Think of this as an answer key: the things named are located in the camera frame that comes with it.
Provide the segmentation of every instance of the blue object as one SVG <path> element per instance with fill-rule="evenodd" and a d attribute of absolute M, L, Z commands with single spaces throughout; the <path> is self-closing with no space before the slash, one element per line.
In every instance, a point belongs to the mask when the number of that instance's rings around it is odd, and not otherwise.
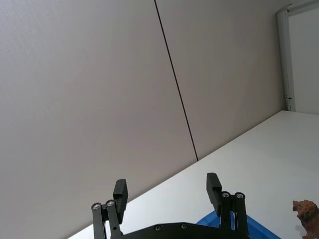
<path fill-rule="evenodd" d="M 219 217 L 216 212 L 208 214 L 206 217 L 201 219 L 197 224 L 202 226 L 219 227 Z M 267 228 L 256 222 L 250 216 L 247 216 L 248 231 L 251 239 L 280 239 L 279 236 L 273 234 Z M 231 228 L 234 229 L 234 220 L 231 220 Z"/>

